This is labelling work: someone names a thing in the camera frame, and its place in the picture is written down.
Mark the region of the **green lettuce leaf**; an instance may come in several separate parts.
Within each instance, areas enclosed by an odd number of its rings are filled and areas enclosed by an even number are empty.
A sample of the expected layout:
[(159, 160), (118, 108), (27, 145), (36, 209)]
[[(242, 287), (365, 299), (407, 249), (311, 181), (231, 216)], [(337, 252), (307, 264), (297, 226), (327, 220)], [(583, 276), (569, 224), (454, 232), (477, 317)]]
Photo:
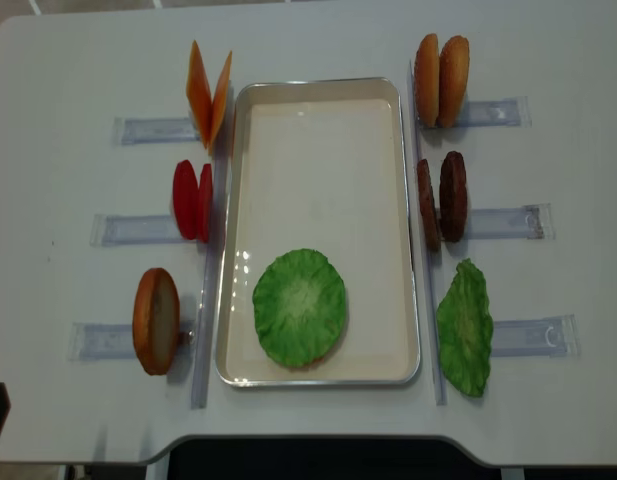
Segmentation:
[(482, 397), (491, 371), (494, 321), (485, 276), (471, 259), (458, 263), (436, 320), (444, 376), (462, 394)]
[(252, 293), (260, 346), (289, 368), (327, 354), (347, 320), (342, 277), (321, 252), (302, 248), (277, 257)]

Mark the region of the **red tomato slice outer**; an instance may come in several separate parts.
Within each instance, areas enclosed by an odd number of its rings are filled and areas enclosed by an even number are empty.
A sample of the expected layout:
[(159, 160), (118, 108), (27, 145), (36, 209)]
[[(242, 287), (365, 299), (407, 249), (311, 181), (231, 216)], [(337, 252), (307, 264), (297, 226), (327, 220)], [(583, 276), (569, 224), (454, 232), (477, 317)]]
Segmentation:
[(189, 160), (179, 162), (173, 177), (172, 203), (179, 231), (184, 239), (195, 240), (198, 184)]

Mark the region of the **orange cheese slice outer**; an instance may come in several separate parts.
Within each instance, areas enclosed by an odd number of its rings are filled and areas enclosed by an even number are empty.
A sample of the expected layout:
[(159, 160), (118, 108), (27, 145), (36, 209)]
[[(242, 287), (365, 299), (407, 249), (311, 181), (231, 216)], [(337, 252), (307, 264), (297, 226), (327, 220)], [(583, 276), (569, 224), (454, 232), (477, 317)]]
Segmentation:
[(192, 42), (189, 55), (186, 96), (201, 142), (204, 148), (208, 149), (212, 126), (212, 99), (201, 52), (196, 41)]

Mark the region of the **orange cheese slice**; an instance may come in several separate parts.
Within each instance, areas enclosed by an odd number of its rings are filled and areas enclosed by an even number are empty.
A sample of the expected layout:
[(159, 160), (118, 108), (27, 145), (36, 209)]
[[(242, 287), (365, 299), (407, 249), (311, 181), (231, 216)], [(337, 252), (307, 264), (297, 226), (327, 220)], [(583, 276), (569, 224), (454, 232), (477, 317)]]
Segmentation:
[(212, 126), (212, 99), (201, 52), (196, 41), (192, 42), (189, 55), (186, 96), (201, 142), (204, 148), (208, 149)]
[(218, 82), (215, 89), (214, 99), (212, 103), (212, 118), (211, 118), (211, 131), (210, 140), (208, 143), (208, 153), (212, 154), (214, 150), (215, 141), (221, 128), (227, 103), (227, 94), (230, 81), (230, 71), (232, 65), (232, 52), (229, 52), (226, 61), (224, 63), (221, 74), (218, 78)]

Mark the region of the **orange cheese slice inner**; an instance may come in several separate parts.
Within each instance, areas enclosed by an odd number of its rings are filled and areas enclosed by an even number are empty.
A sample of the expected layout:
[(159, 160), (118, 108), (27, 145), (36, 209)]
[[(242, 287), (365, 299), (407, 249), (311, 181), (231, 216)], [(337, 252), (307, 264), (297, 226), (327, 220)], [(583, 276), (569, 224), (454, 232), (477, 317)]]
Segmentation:
[(212, 118), (211, 118), (211, 131), (210, 140), (208, 143), (208, 153), (212, 154), (214, 150), (215, 141), (221, 128), (227, 103), (227, 94), (230, 81), (230, 71), (232, 65), (232, 52), (229, 52), (226, 61), (224, 63), (221, 74), (218, 78), (218, 82), (215, 89), (214, 99), (212, 103)]

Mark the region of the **green lettuce leaf in rack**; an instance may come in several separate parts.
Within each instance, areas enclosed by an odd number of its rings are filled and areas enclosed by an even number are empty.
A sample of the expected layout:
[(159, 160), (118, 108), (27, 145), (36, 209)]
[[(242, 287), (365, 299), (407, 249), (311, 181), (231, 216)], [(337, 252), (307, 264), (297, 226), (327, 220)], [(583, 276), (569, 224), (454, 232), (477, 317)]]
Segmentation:
[(458, 263), (436, 320), (444, 376), (462, 394), (482, 397), (491, 371), (494, 321), (485, 276), (471, 259)]

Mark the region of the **brown meat patty inner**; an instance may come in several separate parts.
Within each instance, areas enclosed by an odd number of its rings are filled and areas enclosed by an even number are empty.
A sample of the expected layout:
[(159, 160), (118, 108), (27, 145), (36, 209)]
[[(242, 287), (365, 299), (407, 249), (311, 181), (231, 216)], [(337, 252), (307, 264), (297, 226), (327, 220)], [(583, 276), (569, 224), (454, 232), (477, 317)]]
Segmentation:
[(419, 210), (424, 228), (426, 246), (429, 251), (438, 252), (441, 248), (441, 238), (437, 223), (429, 166), (426, 159), (421, 159), (417, 162), (416, 174)]

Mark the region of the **brown meat patty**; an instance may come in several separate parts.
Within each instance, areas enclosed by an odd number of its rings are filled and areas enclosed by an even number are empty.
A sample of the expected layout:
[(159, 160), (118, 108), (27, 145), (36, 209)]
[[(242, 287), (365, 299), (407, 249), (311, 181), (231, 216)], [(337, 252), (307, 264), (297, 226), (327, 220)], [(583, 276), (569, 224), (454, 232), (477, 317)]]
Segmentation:
[(440, 174), (440, 228), (447, 242), (457, 243), (464, 234), (468, 211), (468, 195), (464, 159), (450, 151)]
[(419, 210), (424, 228), (426, 246), (429, 251), (438, 252), (441, 248), (441, 238), (437, 223), (429, 166), (426, 159), (421, 159), (417, 162), (416, 174)]

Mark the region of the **brown meat patty outer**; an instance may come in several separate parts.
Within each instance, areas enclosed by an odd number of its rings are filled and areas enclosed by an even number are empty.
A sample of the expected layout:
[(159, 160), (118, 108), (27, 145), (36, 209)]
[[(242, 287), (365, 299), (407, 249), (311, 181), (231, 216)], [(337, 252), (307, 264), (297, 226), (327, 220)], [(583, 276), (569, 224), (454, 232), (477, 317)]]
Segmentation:
[(468, 195), (464, 159), (450, 151), (440, 174), (440, 228), (447, 242), (457, 243), (464, 234), (468, 211)]

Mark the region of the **white metal tray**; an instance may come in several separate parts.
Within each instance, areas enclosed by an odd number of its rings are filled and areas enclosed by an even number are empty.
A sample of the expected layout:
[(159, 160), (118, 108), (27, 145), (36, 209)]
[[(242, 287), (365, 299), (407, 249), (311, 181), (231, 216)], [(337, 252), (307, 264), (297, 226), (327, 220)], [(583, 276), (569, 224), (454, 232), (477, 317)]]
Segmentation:
[[(253, 84), (235, 101), (231, 187), (216, 315), (216, 368), (235, 388), (399, 385), (420, 364), (402, 102), (389, 80)], [(318, 368), (260, 346), (254, 287), (277, 257), (323, 253), (347, 320)]]

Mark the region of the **clear acrylic rack right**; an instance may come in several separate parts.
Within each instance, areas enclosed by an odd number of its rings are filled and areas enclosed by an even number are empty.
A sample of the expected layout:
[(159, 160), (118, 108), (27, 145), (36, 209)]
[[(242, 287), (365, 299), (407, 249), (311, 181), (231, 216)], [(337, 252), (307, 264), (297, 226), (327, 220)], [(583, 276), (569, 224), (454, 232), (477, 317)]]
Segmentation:
[[(550, 206), (542, 204), (474, 210), (468, 214), (466, 235), (473, 240), (551, 240), (554, 232)], [(424, 255), (435, 401), (437, 405), (444, 405), (447, 403), (446, 380), (439, 357), (434, 262), (431, 254)], [(572, 315), (496, 321), (493, 324), (491, 355), (494, 357), (563, 357), (578, 354), (579, 338)]]

